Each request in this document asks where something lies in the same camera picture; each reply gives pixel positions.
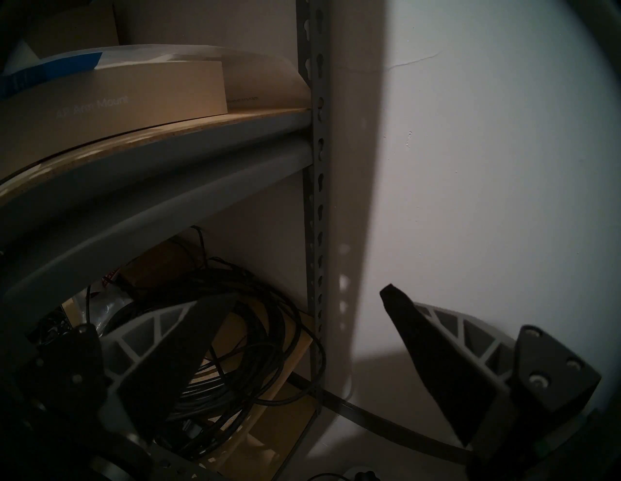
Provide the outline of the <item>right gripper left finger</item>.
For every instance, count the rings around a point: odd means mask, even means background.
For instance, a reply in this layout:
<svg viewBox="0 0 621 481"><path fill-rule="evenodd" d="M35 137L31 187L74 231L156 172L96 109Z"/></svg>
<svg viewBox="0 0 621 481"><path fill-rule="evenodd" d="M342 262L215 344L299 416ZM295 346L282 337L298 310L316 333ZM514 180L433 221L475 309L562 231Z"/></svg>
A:
<svg viewBox="0 0 621 481"><path fill-rule="evenodd" d="M20 367L20 390L79 432L151 441L236 301L236 294L209 295L148 312L103 337L82 324Z"/></svg>

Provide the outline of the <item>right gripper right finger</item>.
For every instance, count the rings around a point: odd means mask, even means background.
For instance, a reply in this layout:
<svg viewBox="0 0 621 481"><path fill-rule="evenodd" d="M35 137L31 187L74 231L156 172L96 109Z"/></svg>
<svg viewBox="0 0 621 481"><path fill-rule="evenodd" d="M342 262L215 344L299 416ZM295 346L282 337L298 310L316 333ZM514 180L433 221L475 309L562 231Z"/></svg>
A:
<svg viewBox="0 0 621 481"><path fill-rule="evenodd" d="M512 339L469 315L380 291L420 380L464 446L528 443L582 412L601 375L537 325Z"/></svg>

